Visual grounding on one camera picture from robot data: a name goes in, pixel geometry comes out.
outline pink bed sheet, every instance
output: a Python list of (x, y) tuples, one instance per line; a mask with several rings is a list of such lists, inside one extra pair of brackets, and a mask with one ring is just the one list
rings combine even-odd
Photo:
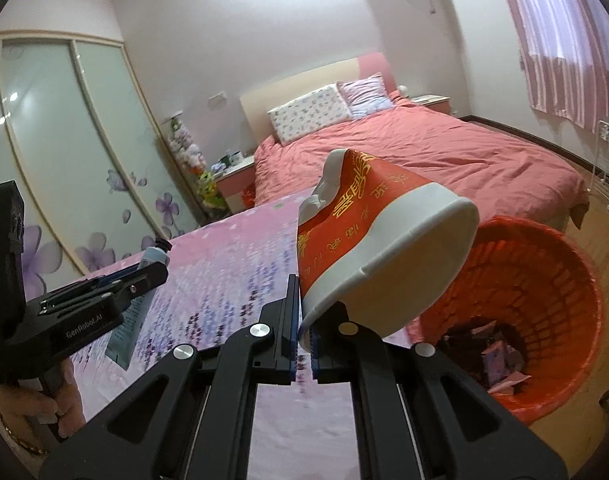
[[(110, 334), (72, 356), (90, 420), (181, 343), (222, 344), (257, 322), (264, 304), (284, 297), (297, 273), (298, 208), (311, 190), (265, 204), (172, 240), (169, 279), (156, 290), (127, 371), (105, 357)], [(138, 262), (134, 254), (92, 274)], [(405, 330), (387, 341), (408, 346)], [(291, 386), (258, 387), (248, 480), (359, 480), (348, 384), (313, 381), (299, 349)]]
[(501, 214), (546, 222), (570, 212), (580, 227), (588, 210), (587, 185), (559, 156), (407, 100), (288, 146), (266, 139), (255, 153), (256, 205), (315, 186), (336, 148), (380, 156), (430, 178), (473, 200), (483, 221)]

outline silver screw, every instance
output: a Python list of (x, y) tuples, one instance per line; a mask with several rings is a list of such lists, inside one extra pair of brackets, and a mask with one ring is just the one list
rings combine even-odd
[(435, 347), (431, 343), (418, 343), (414, 349), (420, 357), (431, 357), (435, 354)]
[(193, 355), (193, 347), (191, 345), (179, 345), (173, 349), (175, 359), (189, 359)]
[(355, 335), (357, 334), (357, 325), (355, 323), (351, 323), (350, 321), (346, 321), (344, 323), (340, 323), (337, 330), (342, 335)]
[(255, 325), (249, 328), (249, 332), (251, 332), (251, 335), (254, 337), (264, 337), (271, 332), (271, 327), (264, 323), (255, 323)]

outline white pillow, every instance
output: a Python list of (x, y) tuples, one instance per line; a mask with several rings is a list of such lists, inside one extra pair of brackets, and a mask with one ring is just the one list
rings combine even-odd
[(363, 119), (376, 112), (395, 108), (386, 92), (384, 78), (377, 73), (367, 79), (358, 79), (349, 83), (339, 81), (337, 89), (351, 110), (354, 121)]
[(318, 88), (268, 111), (271, 123), (283, 146), (333, 124), (351, 120), (351, 110), (337, 85)]

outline paper cup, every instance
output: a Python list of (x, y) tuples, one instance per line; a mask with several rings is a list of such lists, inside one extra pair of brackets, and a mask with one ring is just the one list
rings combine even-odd
[(336, 301), (385, 337), (431, 306), (466, 261), (475, 204), (390, 162), (334, 150), (300, 205), (300, 344)]

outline baseboard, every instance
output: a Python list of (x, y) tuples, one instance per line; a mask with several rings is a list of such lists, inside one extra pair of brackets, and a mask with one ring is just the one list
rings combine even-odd
[(564, 148), (559, 147), (557, 144), (554, 144), (553, 142), (549, 142), (548, 140), (544, 140), (544, 139), (541, 139), (540, 137), (536, 137), (527, 132), (523, 132), (522, 130), (518, 130), (517, 128), (514, 128), (513, 126), (508, 126), (506, 124), (498, 123), (496, 121), (492, 121), (491, 119), (485, 119), (484, 117), (479, 117), (476, 115), (466, 115), (464, 117), (460, 117), (460, 120), (465, 121), (467, 123), (475, 121), (476, 123), (485, 124), (486, 126), (491, 126), (492, 128), (497, 128), (498, 130), (502, 130), (503, 132), (506, 132), (507, 134), (512, 134), (512, 135), (515, 135), (516, 137), (521, 137), (524, 140), (530, 140), (534, 144), (537, 144), (538, 146), (542, 146), (543, 148), (546, 148), (550, 152), (556, 153), (559, 156), (563, 156), (564, 158), (567, 158), (571, 162), (577, 164), (578, 166), (580, 166), (581, 168), (584, 168), (587, 171), (593, 171), (593, 164), (591, 162), (589, 162), (588, 160), (586, 160), (585, 158), (582, 158), (581, 156), (577, 156), (575, 153), (571, 153), (568, 150), (565, 150)]

